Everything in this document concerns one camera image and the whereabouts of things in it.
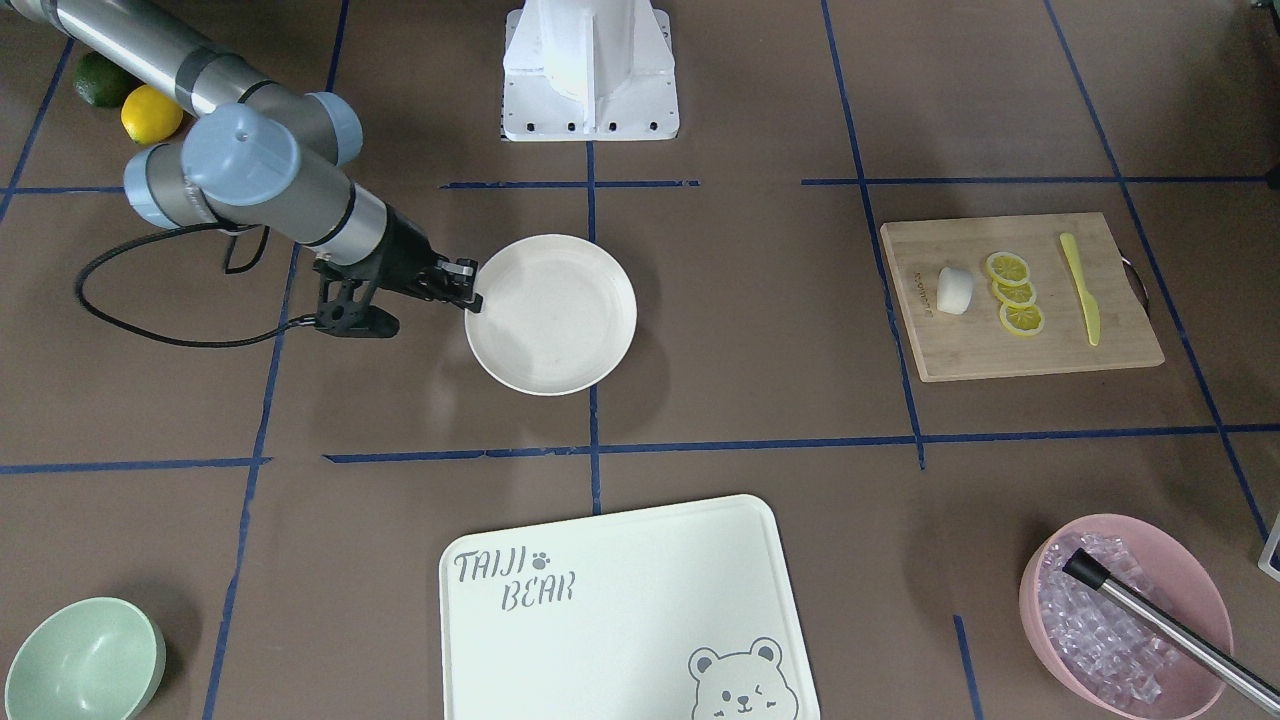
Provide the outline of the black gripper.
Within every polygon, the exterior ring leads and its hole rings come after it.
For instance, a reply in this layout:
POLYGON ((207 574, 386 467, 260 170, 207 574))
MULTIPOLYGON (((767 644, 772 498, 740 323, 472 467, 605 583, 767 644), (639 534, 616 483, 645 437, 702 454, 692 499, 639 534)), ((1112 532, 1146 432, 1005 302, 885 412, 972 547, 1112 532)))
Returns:
POLYGON ((348 266, 314 261, 314 270, 321 277, 314 325, 334 337, 396 336, 399 320, 372 304, 379 290, 480 314, 484 297, 474 283, 477 269, 475 260, 442 258, 416 224, 390 209, 387 228, 370 256, 348 266))

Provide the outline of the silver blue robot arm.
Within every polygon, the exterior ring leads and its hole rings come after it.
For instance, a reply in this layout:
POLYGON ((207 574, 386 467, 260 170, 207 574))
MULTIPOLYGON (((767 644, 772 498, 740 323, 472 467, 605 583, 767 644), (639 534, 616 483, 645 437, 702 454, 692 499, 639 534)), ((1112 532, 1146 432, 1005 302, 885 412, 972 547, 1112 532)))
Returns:
POLYGON ((195 118, 182 142, 159 143, 127 164, 125 196, 156 232, 79 272, 74 293, 90 314, 105 318, 84 287, 109 260, 183 234, 255 227, 312 251, 323 281, 315 313, 282 331, 390 338, 399 323, 372 304, 379 290, 483 310, 474 260, 434 251, 416 224, 343 172, 364 147, 364 128, 343 99, 288 90, 150 1, 9 8, 101 53, 195 118))

